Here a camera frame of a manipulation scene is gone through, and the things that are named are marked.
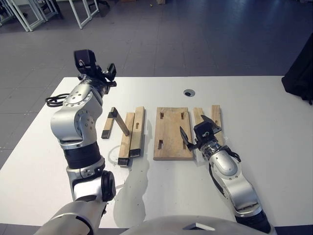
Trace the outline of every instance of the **wooden stick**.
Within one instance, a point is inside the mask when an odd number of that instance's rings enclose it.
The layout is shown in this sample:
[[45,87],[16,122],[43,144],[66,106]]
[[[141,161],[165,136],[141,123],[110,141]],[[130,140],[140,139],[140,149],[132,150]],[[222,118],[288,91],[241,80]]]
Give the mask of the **wooden stick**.
[[128,136],[130,131],[129,131],[129,129],[127,129],[127,126],[125,125],[123,119],[121,118],[121,116],[119,115],[119,113],[115,107],[111,108],[111,112],[109,115],[110,115],[110,117],[115,119],[115,121],[117,122],[119,127],[122,129],[123,133],[125,134],[125,136]]
[[137,107],[135,111],[130,157],[139,157],[141,153],[141,139],[143,134],[145,109]]
[[199,123],[203,122],[203,118],[201,117],[201,115],[203,114],[203,110],[202,108],[194,108],[194,117],[195,117],[195,123],[196,125],[198,125]]
[[131,130],[131,131],[129,131],[129,135],[126,136],[125,133],[123,133],[123,136],[122,136],[122,142],[119,148],[119,155],[118,155],[118,161],[117,161],[117,164],[120,166],[128,166],[129,164],[129,150],[131,147],[134,116],[135,116],[135,113],[126,113],[125,124],[128,130]]
[[[221,109],[219,105],[212,105],[212,112],[211,112],[212,120],[217,124],[219,127],[222,127],[222,119],[221,119]],[[220,131],[219,133],[215,134],[216,139],[218,140],[221,146],[224,145],[223,133]]]
[[108,114],[108,118],[106,120],[106,124],[104,125],[101,138],[102,139],[108,139],[111,135],[111,130],[113,126],[114,119],[110,117],[110,113]]

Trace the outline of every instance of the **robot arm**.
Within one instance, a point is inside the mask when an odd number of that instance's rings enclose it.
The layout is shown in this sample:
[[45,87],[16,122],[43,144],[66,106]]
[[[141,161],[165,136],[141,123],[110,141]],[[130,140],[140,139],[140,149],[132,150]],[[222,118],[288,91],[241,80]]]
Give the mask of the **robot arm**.
[[102,96],[115,87],[114,64],[102,72],[94,53],[74,53],[81,82],[63,101],[51,120],[67,161],[73,202],[62,207],[36,235],[92,235],[99,227],[106,204],[115,196],[114,176],[105,171],[97,144],[95,123],[102,113]]
[[239,155],[227,145],[220,146],[214,134],[221,131],[221,128],[208,117],[202,118],[203,122],[194,127],[196,144],[190,143],[186,133],[180,128],[184,143],[189,150],[198,148],[208,160],[213,183],[231,207],[238,223],[267,234],[276,234],[262,210],[252,184],[242,173]]

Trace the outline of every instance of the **wooden pieces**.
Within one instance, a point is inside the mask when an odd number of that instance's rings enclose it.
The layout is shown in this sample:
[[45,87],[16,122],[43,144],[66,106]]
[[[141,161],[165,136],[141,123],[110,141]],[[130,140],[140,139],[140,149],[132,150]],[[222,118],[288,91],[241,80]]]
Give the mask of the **wooden pieces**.
[[181,138],[180,126],[191,140],[188,108],[157,108],[154,160],[193,160]]
[[114,122],[114,119],[112,118],[112,116],[109,113],[108,118],[106,120],[106,124],[104,125],[103,131],[102,131],[102,135],[101,135],[102,139],[108,139],[110,137],[113,122]]
[[195,123],[196,125],[198,125],[199,123],[203,122],[203,118],[201,117],[201,115],[203,114],[203,110],[202,108],[194,108],[194,118],[195,118]]
[[141,139],[143,134],[145,109],[143,106],[137,107],[134,117],[132,142],[130,149],[130,157],[139,157],[141,154]]
[[[217,124],[219,127],[222,127],[222,119],[221,119],[221,109],[219,105],[212,105],[211,111],[211,119]],[[224,145],[223,133],[220,131],[219,133],[215,134],[216,139],[218,140],[221,146]]]
[[122,136],[122,142],[121,142],[121,146],[119,149],[119,155],[118,155],[118,161],[117,161],[117,164],[120,166],[128,166],[129,164],[129,150],[131,147],[134,116],[135,116],[135,113],[126,113],[125,125],[126,125],[126,128],[129,130],[129,134],[126,136],[125,133],[123,133],[123,136]]
[[125,125],[123,119],[121,118],[120,114],[118,113],[115,107],[111,108],[111,112],[109,113],[109,116],[116,120],[117,124],[122,129],[125,136],[128,136],[130,132],[129,130],[131,130],[133,127],[131,127],[131,129],[127,128],[127,126]]

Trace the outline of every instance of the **black bag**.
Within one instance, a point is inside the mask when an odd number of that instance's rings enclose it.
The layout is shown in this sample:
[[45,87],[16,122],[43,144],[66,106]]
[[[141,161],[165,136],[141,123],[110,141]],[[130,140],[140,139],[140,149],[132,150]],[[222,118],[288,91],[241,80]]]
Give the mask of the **black bag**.
[[313,100],[313,34],[311,34],[297,59],[282,78],[285,91],[308,100]]

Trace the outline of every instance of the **gray tiled floor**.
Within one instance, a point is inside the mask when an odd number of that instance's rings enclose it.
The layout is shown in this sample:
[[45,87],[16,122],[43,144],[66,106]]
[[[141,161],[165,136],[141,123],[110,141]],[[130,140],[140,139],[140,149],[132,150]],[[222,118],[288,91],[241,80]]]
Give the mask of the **gray tiled floor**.
[[[283,75],[313,29],[312,4],[295,0],[109,3],[83,30],[68,2],[59,3],[63,20],[34,32],[16,20],[0,27],[0,168],[44,98],[77,74],[76,49],[94,50],[103,68],[114,62],[117,76]],[[34,230],[0,224],[0,235]]]

